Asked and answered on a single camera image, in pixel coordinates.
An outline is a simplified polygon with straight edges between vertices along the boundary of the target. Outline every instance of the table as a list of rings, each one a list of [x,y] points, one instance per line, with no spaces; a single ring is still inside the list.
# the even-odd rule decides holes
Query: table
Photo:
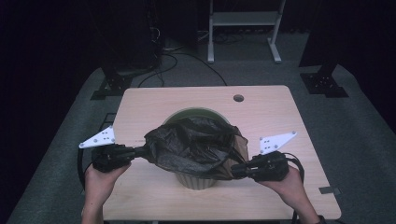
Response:
[[[244,100],[236,102],[235,95]],[[217,111],[248,139],[249,158],[259,154],[260,137],[291,131],[297,135],[280,151],[296,155],[305,168],[305,188],[319,214],[341,216],[302,118],[285,86],[181,87],[128,89],[114,122],[116,143],[145,144],[144,135],[175,112],[189,107]],[[192,190],[175,174],[137,158],[118,179],[104,205],[106,220],[265,220],[290,219],[292,209],[276,193],[252,179],[218,181]]]
[[[279,52],[276,48],[276,36],[282,20],[283,9],[286,0],[281,0],[278,11],[257,11],[257,12],[214,12],[213,0],[210,0],[209,9],[209,42],[207,45],[207,61],[215,61],[213,45],[213,27],[215,26],[251,26],[251,25],[274,25],[271,37],[267,38],[271,53],[275,63],[282,63]]]

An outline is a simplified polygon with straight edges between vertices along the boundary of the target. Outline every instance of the white metal stand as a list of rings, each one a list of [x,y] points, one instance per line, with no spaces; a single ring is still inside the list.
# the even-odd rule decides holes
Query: white metal stand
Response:
[[[275,41],[279,30],[280,21],[282,20],[283,8],[286,0],[282,0],[278,11],[268,12],[214,12],[213,0],[210,0],[209,14],[209,43],[207,46],[207,61],[213,63],[215,61],[213,46],[213,27],[214,26],[249,26],[249,25],[274,25],[272,37],[269,37],[268,44],[273,54],[274,61],[281,63],[279,53],[277,51]]]

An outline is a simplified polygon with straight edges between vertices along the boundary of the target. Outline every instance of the trash bag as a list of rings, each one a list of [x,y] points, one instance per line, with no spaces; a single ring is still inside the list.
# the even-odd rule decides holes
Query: trash bag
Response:
[[[231,180],[231,166],[248,160],[248,140],[223,120],[188,117],[145,135],[143,156],[158,167],[196,178]]]

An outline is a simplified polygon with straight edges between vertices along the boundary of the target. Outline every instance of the person's right hand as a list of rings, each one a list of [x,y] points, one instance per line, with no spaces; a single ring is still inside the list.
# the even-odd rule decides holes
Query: person's right hand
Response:
[[[306,195],[300,172],[289,166],[289,172],[282,181],[258,182],[279,194],[282,201],[293,208],[300,217],[301,223],[319,223],[320,219]]]

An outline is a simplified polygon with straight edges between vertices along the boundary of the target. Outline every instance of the white triangular bracket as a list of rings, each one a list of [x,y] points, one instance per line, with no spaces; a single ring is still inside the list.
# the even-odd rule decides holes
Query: white triangular bracket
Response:
[[[80,143],[79,148],[99,147],[114,144],[115,142],[116,137],[114,136],[113,126],[109,126],[103,131],[97,133],[94,137],[88,139],[83,143]]]
[[[283,147],[291,138],[295,137],[297,132],[284,133],[275,136],[261,137],[260,138],[260,154],[265,155],[273,151],[279,150]]]

